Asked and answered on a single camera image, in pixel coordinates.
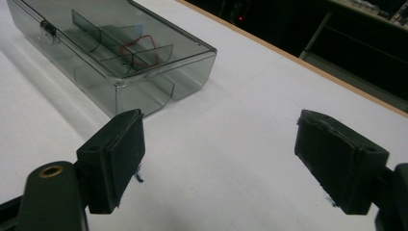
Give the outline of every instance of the clear plastic box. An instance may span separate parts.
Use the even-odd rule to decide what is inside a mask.
[[[8,0],[14,24],[105,113],[200,90],[217,50],[129,0]]]

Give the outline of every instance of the black mount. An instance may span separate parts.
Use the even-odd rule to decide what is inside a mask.
[[[115,116],[77,150],[78,161],[54,162],[28,176],[24,194],[0,206],[0,230],[88,230],[85,208],[110,214],[144,156],[143,114]]]
[[[336,119],[303,110],[294,153],[347,215],[379,208],[378,231],[408,231],[408,164],[392,171],[388,151]]]

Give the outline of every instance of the box latch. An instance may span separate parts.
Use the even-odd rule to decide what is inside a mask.
[[[57,37],[57,28],[53,26],[49,21],[43,20],[39,24],[41,27],[41,33],[42,36],[45,38],[45,40],[50,43],[54,44],[57,43],[56,37]]]

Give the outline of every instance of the plastic box lid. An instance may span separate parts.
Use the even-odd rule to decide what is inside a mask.
[[[14,24],[109,116],[200,90],[217,50],[126,0],[8,0]]]

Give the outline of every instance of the white table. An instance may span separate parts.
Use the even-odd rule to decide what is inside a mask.
[[[408,162],[408,119],[173,0],[138,0],[218,50],[199,92],[144,120],[143,184],[132,180],[90,230],[374,230],[333,208],[294,155],[302,109],[328,114]],[[109,118],[14,27],[0,1],[0,203]]]

